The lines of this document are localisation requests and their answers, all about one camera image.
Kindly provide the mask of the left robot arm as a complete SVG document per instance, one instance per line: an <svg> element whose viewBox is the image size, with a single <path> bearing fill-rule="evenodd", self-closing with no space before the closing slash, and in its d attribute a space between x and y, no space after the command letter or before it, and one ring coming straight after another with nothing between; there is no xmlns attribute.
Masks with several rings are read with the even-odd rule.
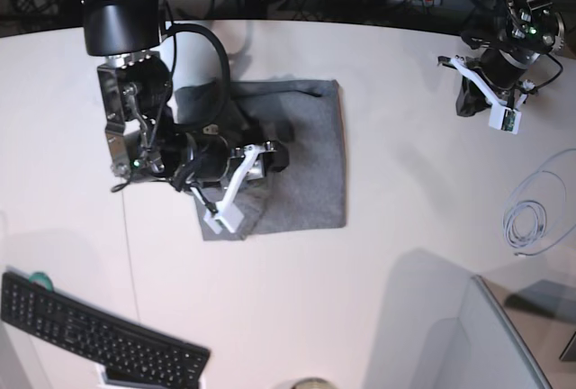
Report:
<svg viewBox="0 0 576 389"><path fill-rule="evenodd" d="M488 90L508 109L516 107L522 95L536 95L551 85L563 72L563 66L544 83L527 82L523 76L542 57L553 62L553 53L564 42L565 25L551 0L470 0L474 9L490 18L492 26L477 24L464 28L461 40L480 50L476 58L466 57L466 69L486 84Z"/></svg>

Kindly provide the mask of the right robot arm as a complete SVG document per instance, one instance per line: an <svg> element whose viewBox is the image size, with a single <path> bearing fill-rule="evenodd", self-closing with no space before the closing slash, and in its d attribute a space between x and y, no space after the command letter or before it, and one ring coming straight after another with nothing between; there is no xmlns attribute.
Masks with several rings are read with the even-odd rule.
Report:
<svg viewBox="0 0 576 389"><path fill-rule="evenodd" d="M289 164L288 149L268 140L232 96L229 56L217 36L197 23L173 23L167 0L81 0L85 48L102 59L97 76L106 116L111 169L122 185L159 182L193 194L209 214L208 187L242 184ZM174 63L158 53L164 40L197 34L213 47L220 79L177 120L170 107Z"/></svg>

